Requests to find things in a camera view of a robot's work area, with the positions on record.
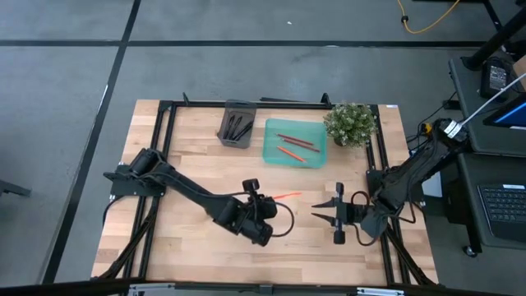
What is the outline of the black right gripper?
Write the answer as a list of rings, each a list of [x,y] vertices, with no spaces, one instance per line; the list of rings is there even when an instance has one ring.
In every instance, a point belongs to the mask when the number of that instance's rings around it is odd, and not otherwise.
[[[365,192],[357,191],[351,196],[350,202],[344,202],[344,185],[342,183],[336,183],[336,197],[331,197],[328,201],[312,206],[312,208],[334,207],[336,209],[335,217],[312,213],[315,217],[323,219],[335,227],[333,239],[335,244],[345,244],[346,242],[345,232],[343,230],[344,225],[354,225],[362,220],[362,212],[365,207],[354,204],[356,195],[365,196]]]

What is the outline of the black laptop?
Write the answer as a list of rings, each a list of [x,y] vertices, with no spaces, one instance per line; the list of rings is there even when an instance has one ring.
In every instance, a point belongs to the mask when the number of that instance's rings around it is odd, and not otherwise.
[[[478,195],[491,234],[526,243],[526,185],[482,184]]]

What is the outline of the grey plastic bin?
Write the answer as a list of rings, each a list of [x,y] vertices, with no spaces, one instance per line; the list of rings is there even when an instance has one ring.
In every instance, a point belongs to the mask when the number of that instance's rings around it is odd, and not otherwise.
[[[235,115],[235,119],[233,121],[231,128],[233,127],[236,119],[239,116],[242,116],[242,121],[239,124],[238,129],[234,133],[235,135],[250,121],[253,121],[253,127],[255,126],[256,104],[252,102],[248,102],[248,101],[241,101],[241,100],[233,100],[233,99],[227,100],[225,103],[224,116],[221,122],[221,126],[219,128],[219,131],[216,134],[216,136],[219,138],[223,146],[227,146],[231,148],[238,148],[238,149],[246,149],[250,146],[253,128],[252,128],[252,131],[247,141],[237,142],[237,141],[232,141],[229,139],[227,140],[223,139],[223,133],[224,133],[225,126],[227,124],[229,116],[231,115]]]

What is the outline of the black table leg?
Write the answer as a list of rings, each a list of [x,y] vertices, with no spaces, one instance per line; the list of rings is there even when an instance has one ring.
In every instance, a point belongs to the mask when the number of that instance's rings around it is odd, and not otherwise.
[[[495,29],[499,31],[502,27],[501,20],[496,14],[494,7],[490,3],[490,0],[482,0],[482,4],[486,8],[487,14],[490,17],[491,22],[494,25]]]

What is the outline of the black front rail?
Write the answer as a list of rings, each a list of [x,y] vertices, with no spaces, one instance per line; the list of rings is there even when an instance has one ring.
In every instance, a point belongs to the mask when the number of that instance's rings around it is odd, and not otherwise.
[[[209,290],[255,293],[263,296],[291,293],[328,293],[357,296],[358,287],[403,290],[405,296],[510,296],[439,285],[391,284],[387,286],[342,286],[300,284],[221,284],[198,282],[147,282],[139,279],[87,280],[54,284],[33,284],[0,288],[0,296],[110,296],[127,293],[131,284],[174,283],[174,290]]]

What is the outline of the silver metal bracket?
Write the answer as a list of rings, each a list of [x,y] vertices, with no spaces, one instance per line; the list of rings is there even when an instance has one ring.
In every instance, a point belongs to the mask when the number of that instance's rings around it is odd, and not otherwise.
[[[153,292],[174,290],[174,283],[131,284],[127,296],[147,296]]]
[[[357,296],[405,296],[403,290],[358,287]]]

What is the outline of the dark grey desk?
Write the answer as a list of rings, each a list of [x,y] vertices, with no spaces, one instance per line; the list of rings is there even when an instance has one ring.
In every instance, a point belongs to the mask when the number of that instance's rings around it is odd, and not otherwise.
[[[467,118],[487,101],[478,93],[481,72],[467,69],[460,58],[451,59],[449,68],[460,109]],[[468,130],[471,147],[479,154],[526,157],[526,130],[488,126],[483,123],[484,119],[492,114],[482,113],[483,111],[504,105],[491,102],[464,126]]]

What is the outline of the teal plastic bin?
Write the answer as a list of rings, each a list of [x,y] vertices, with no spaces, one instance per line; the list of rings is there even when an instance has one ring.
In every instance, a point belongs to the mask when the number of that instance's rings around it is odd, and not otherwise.
[[[313,143],[320,153],[303,149],[282,141],[277,133],[293,136]],[[282,146],[307,162],[302,163],[280,152],[276,146]],[[262,150],[263,160],[268,164],[279,164],[299,168],[319,169],[327,160],[327,133],[323,123],[270,118],[265,122]]]

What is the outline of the brown cardboard box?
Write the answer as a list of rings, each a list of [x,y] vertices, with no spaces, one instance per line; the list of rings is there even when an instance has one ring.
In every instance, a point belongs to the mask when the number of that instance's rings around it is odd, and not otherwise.
[[[526,54],[521,59],[519,59],[517,62],[514,63],[513,68],[514,68],[514,73],[517,76],[522,76],[524,73],[526,73]],[[520,85],[522,87],[522,90],[526,91],[526,76],[524,76],[520,80]]]

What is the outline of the dark chair leg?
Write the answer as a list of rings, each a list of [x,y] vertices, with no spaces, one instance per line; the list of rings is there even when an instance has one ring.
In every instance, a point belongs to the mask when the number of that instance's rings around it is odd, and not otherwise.
[[[3,193],[11,193],[21,197],[29,197],[31,190],[0,179],[0,196]]]

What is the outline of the black slanted desk leg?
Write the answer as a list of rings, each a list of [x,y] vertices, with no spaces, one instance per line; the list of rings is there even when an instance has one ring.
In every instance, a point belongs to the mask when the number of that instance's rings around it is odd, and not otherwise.
[[[525,25],[526,7],[506,23],[476,53],[470,57],[462,57],[463,65],[469,70],[476,71],[505,41],[515,35]]]

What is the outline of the monitor with blue screen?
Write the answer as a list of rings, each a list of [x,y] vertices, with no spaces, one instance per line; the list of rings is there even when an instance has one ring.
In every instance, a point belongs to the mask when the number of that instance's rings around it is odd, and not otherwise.
[[[526,129],[526,93],[500,107],[482,122],[493,127]]]

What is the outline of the black metal table frame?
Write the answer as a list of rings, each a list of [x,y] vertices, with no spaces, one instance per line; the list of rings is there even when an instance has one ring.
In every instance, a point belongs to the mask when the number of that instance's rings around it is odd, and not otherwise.
[[[122,160],[130,162],[147,145],[159,123],[172,139],[168,161],[207,190],[236,192],[242,181],[257,178],[267,195],[301,192],[279,199],[284,208],[272,220],[279,236],[265,247],[221,229],[195,203],[175,191],[161,197],[152,239],[141,240],[131,266],[131,278],[147,282],[221,284],[300,284],[387,286],[415,284],[386,241],[372,242],[362,231],[347,227],[346,243],[333,242],[333,229],[312,213],[327,201],[336,183],[344,198],[367,187],[366,172],[400,164],[407,146],[399,110],[378,108],[381,135],[362,148],[343,148],[329,141],[327,161],[319,169],[267,164],[262,158],[267,119],[319,122],[328,112],[322,103],[260,102],[255,129],[246,149],[223,146],[216,134],[224,114],[221,101],[178,101],[158,115],[158,102],[136,102]]]

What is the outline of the black rolling cart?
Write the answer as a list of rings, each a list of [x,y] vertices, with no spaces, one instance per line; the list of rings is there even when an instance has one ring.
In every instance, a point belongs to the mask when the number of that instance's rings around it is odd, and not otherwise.
[[[494,237],[486,221],[478,195],[482,184],[526,185],[526,158],[461,154],[441,170],[441,189],[447,220],[463,225],[468,245],[462,247],[469,257],[482,252],[482,246],[526,250],[526,243]]]

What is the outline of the black power adapter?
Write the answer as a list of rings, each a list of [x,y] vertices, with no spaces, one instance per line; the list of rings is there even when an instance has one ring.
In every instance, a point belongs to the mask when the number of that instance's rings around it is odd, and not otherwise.
[[[479,94],[490,99],[507,86],[510,78],[509,68],[500,58],[488,58],[482,65]]]

